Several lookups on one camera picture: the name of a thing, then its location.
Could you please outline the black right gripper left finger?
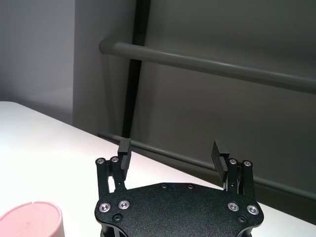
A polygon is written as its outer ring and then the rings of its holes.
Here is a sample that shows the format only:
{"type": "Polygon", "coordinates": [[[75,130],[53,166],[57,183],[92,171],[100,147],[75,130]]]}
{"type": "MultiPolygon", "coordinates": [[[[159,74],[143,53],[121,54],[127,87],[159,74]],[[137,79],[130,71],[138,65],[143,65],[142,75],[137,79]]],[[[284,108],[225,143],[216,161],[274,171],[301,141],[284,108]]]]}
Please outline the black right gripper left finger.
{"type": "Polygon", "coordinates": [[[109,177],[115,183],[115,192],[125,191],[125,180],[131,160],[130,139],[123,138],[118,147],[118,154],[110,160],[98,158],[95,161],[97,168],[98,196],[101,198],[110,193],[109,177]]]}

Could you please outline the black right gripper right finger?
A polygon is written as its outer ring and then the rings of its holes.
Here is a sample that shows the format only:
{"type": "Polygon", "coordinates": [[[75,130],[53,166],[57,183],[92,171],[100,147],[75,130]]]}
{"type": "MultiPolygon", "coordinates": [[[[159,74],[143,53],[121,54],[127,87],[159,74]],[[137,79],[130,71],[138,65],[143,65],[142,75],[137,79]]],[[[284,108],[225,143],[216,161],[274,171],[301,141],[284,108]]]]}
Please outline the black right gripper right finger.
{"type": "Polygon", "coordinates": [[[239,162],[230,157],[227,148],[218,140],[213,143],[211,158],[223,183],[224,191],[250,198],[255,197],[253,163],[251,161],[239,162]]]}

